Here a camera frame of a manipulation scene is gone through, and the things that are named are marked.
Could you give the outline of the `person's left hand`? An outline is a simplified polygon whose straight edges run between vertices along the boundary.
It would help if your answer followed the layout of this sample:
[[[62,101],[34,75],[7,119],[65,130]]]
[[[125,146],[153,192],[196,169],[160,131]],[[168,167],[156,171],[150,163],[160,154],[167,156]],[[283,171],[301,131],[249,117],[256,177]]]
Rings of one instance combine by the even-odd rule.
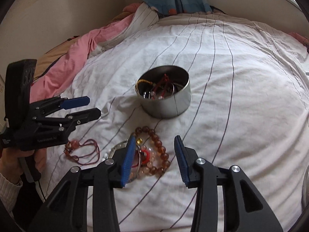
[[[21,151],[17,148],[6,148],[2,152],[1,157],[1,174],[10,183],[17,185],[23,170],[19,163],[19,158],[34,155],[35,167],[41,173],[43,172],[47,161],[47,148]]]

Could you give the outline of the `white knit sleeve forearm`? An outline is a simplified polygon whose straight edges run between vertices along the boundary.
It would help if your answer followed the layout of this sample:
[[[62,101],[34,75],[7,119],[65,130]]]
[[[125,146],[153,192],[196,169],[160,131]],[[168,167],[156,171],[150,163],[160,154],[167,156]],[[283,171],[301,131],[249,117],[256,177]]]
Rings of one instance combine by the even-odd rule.
[[[23,182],[19,178],[17,184],[13,184],[1,174],[0,183],[1,183],[1,189],[0,189],[1,201],[6,210],[8,211],[8,213],[12,215],[13,208],[17,201],[17,196],[19,194],[21,187],[23,186]]]

